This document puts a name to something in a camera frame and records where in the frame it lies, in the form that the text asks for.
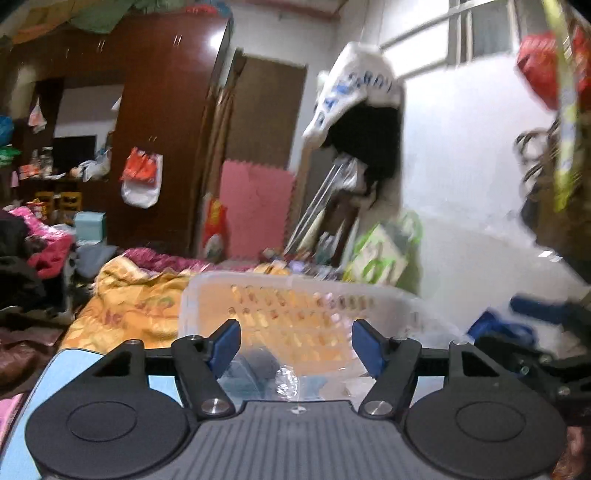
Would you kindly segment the yellow patterned blanket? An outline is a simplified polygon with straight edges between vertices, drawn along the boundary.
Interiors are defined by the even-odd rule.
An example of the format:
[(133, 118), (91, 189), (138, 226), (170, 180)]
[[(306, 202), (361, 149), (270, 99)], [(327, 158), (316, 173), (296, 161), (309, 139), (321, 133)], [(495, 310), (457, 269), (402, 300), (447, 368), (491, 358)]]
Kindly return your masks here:
[(168, 347), (178, 337), (181, 296), (194, 276), (252, 269), (249, 264), (219, 266), (183, 258), (151, 261), (126, 252), (100, 269), (91, 299), (76, 315), (60, 348), (106, 354), (131, 339), (148, 348)]

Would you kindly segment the blue fabric shopping bag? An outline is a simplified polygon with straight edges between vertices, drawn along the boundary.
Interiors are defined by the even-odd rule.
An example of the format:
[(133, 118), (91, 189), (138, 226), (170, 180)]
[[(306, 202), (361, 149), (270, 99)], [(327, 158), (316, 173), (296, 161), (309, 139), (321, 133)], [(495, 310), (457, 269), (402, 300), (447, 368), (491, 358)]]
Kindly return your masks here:
[(499, 334), (524, 346), (534, 347), (538, 344), (538, 335), (534, 328), (503, 320), (492, 310), (483, 312), (467, 331), (467, 335), (474, 340), (492, 334)]

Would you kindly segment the white plastic laundry basket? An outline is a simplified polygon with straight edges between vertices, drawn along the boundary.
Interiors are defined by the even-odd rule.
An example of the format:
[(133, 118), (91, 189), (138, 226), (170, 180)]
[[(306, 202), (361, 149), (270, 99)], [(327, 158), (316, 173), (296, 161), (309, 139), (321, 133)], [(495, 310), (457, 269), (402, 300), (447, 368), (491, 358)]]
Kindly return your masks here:
[(238, 402), (345, 399), (359, 405), (374, 381), (353, 351), (358, 319), (386, 337), (427, 348), (465, 338), (423, 300), (393, 287), (228, 271), (193, 277), (180, 300), (179, 336), (207, 337), (228, 319), (238, 320), (242, 347), (221, 383)]

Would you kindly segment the green white shopping bag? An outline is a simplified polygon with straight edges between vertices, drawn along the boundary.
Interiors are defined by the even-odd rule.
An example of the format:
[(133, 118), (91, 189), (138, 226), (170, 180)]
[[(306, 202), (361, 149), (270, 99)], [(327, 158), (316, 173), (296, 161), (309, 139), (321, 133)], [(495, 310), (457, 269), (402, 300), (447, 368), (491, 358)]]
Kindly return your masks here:
[(342, 280), (395, 287), (411, 265), (423, 237), (419, 215), (404, 211), (377, 223), (356, 242)]

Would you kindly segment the pink foam mat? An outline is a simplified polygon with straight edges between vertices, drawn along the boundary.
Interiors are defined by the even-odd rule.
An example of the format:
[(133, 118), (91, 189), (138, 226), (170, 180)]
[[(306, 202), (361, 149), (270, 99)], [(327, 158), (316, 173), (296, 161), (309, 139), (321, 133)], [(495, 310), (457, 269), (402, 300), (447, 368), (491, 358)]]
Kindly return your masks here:
[(294, 175), (262, 164), (228, 160), (222, 165), (219, 200), (226, 207), (228, 256), (256, 259), (283, 249)]

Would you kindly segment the teal small box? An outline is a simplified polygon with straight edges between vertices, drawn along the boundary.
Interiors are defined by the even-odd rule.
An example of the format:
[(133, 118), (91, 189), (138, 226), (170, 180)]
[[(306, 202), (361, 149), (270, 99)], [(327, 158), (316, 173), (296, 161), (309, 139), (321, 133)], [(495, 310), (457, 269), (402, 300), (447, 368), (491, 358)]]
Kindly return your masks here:
[(106, 238), (106, 217), (102, 212), (77, 212), (74, 227), (78, 243), (100, 243)]

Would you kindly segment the pink floral bedding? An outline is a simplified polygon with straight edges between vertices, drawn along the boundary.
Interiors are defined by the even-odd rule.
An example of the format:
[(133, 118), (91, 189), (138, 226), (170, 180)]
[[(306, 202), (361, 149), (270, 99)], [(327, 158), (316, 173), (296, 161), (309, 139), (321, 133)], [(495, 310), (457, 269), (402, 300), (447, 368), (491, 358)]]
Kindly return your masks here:
[(42, 280), (56, 277), (69, 257), (71, 247), (75, 243), (74, 236), (44, 224), (27, 207), (17, 207), (9, 211), (9, 214), (23, 220), (29, 233), (43, 241), (44, 247), (29, 257), (28, 265)]

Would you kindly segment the orange white hanging bag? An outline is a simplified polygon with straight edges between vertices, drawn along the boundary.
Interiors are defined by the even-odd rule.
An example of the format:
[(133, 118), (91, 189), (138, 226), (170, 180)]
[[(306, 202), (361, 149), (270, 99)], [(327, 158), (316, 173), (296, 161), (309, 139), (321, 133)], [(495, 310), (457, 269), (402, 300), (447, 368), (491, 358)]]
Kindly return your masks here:
[(162, 173), (162, 155), (133, 147), (120, 177), (122, 200), (141, 209), (154, 206), (159, 199)]

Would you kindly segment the brown hanging bag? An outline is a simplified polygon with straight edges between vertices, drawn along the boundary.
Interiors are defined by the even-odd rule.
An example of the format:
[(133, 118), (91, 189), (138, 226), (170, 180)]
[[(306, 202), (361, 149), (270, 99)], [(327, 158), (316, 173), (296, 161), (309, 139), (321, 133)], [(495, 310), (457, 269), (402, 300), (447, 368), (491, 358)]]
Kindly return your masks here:
[(523, 167), (525, 194), (521, 221), (535, 243), (562, 257), (585, 282), (590, 281), (590, 116), (578, 122), (575, 179), (559, 176), (560, 122), (526, 131), (514, 148)]

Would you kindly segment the white hanging tote bag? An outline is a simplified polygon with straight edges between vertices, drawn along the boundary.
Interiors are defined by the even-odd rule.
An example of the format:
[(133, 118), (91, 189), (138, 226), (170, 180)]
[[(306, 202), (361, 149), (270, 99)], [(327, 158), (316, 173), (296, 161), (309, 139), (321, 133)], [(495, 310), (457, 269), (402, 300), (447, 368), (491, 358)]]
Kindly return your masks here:
[(318, 93), (311, 122), (304, 130), (304, 145), (320, 148), (329, 129), (356, 105), (398, 108), (402, 91), (391, 62), (379, 47), (349, 42)]

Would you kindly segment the dark red wooden wardrobe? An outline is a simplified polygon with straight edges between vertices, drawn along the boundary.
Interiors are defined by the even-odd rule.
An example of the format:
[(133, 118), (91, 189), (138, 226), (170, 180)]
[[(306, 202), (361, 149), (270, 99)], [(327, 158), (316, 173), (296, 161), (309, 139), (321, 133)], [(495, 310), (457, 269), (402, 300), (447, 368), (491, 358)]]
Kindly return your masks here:
[[(67, 87), (115, 84), (122, 88), (113, 133), (110, 172), (91, 190), (85, 208), (106, 213), (107, 238), (123, 248), (156, 245), (190, 255), (204, 179), (213, 88), (221, 77), (233, 22), (219, 16), (168, 12), (124, 17), (109, 34), (59, 27), (16, 45), (1, 62), (1, 104), (31, 74), (50, 138), (57, 99)], [(126, 204), (120, 177), (133, 148), (162, 155), (157, 203)]]

